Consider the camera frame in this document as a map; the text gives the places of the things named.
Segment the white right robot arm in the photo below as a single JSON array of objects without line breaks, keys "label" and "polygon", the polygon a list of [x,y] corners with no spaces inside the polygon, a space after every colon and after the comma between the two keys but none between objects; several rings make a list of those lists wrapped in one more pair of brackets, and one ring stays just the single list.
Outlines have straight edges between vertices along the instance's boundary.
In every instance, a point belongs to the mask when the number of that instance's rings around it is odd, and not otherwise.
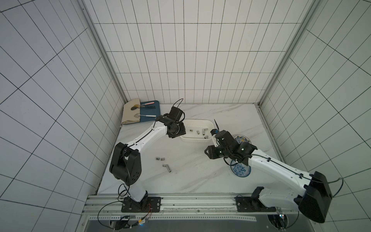
[{"label": "white right robot arm", "polygon": [[275,178],[281,187],[256,187],[252,197],[265,207],[297,210],[308,219],[324,223],[333,199],[324,174],[310,174],[264,153],[249,142],[238,143],[226,130],[211,130],[213,145],[204,151],[212,160],[229,158]]}]

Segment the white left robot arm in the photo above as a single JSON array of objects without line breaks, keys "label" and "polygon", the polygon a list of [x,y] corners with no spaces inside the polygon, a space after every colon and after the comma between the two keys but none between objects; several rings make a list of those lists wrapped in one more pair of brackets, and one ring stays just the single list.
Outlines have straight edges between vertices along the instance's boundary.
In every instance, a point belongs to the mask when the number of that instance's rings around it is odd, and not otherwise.
[{"label": "white left robot arm", "polygon": [[173,106],[169,113],[156,117],[152,125],[139,137],[126,144],[116,144],[109,171],[127,187],[128,197],[123,199],[124,212],[141,212],[148,208],[148,192],[139,180],[142,173],[141,155],[165,135],[169,138],[185,135],[184,119],[185,113]]}]

